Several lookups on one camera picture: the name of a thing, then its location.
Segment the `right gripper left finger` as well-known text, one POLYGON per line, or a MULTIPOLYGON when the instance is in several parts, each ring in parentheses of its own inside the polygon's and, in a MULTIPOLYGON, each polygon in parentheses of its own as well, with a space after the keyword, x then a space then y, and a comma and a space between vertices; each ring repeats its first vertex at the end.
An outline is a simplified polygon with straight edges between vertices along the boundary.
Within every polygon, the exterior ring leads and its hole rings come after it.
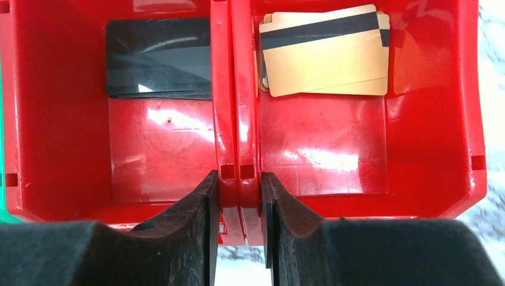
POLYGON ((213 285, 218 174, 129 231, 97 221, 1 225, 2 285, 213 285))

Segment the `red plastic bin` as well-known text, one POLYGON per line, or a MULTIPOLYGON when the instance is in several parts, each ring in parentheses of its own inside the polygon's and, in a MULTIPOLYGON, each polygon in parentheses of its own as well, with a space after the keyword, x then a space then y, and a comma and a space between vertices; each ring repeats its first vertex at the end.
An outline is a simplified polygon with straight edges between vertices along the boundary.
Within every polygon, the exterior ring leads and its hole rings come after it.
POLYGON ((99 220, 127 230, 216 170, 219 241, 243 245, 229 1, 2 1, 13 68, 23 222, 99 220), (211 99, 111 98, 105 27, 210 19, 211 99))
POLYGON ((262 245, 260 175, 329 218, 455 218, 485 197, 477 1, 376 1, 389 15, 383 97, 258 88, 258 26, 360 1, 231 1, 242 227, 262 245))

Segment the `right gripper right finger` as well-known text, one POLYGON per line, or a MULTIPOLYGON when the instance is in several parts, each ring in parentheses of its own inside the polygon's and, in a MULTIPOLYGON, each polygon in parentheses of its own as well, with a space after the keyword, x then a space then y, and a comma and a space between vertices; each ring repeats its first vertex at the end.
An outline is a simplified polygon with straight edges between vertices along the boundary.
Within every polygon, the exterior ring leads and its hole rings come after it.
POLYGON ((479 238, 448 219, 328 220, 261 176, 273 285, 503 285, 479 238))

